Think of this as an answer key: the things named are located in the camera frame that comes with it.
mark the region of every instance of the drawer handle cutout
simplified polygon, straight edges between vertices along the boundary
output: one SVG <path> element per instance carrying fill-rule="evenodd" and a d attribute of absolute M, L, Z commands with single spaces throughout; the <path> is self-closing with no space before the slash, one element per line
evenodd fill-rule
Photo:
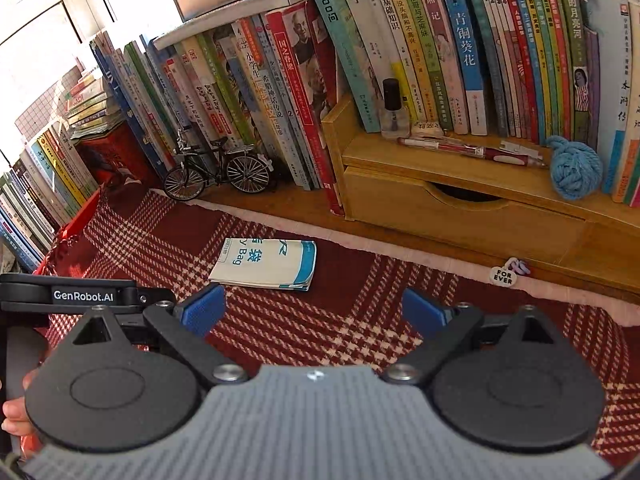
<path fill-rule="evenodd" d="M 436 182 L 425 182 L 424 190 L 443 204 L 468 211 L 495 211 L 509 203 L 505 198 Z"/>

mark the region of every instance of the bottle cap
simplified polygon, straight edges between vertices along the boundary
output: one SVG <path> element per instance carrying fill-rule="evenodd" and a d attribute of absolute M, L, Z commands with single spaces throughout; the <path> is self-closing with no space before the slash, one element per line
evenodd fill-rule
<path fill-rule="evenodd" d="M 399 110 L 402 108 L 402 96 L 400 95 L 398 79 L 385 79 L 382 82 L 382 91 L 385 97 L 385 108 L 387 110 Z"/>

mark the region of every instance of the bicycle wheel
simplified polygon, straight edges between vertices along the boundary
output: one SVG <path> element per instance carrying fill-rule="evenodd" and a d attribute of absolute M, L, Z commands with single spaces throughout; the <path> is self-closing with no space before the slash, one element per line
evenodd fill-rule
<path fill-rule="evenodd" d="M 174 200 L 187 202 L 199 197 L 207 184 L 206 177 L 193 166 L 173 168 L 162 183 L 164 192 Z"/>
<path fill-rule="evenodd" d="M 269 167 L 254 153 L 242 153 L 226 163 L 226 178 L 231 185 L 245 193 L 260 193 L 271 180 Z"/>

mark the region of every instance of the nail polish bottle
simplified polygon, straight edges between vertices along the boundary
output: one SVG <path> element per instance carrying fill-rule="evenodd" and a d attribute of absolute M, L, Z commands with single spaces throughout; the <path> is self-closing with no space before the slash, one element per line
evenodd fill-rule
<path fill-rule="evenodd" d="M 398 79 L 390 78 L 382 82 L 385 107 L 380 110 L 380 129 L 385 139 L 408 137 L 411 131 L 409 110 L 402 106 Z"/>

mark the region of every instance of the white booklet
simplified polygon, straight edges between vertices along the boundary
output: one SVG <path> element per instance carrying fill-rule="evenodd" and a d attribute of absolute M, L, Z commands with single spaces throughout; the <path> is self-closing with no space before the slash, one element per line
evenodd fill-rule
<path fill-rule="evenodd" d="M 309 290 L 316 243 L 308 240 L 227 238 L 209 275 L 212 282 Z"/>

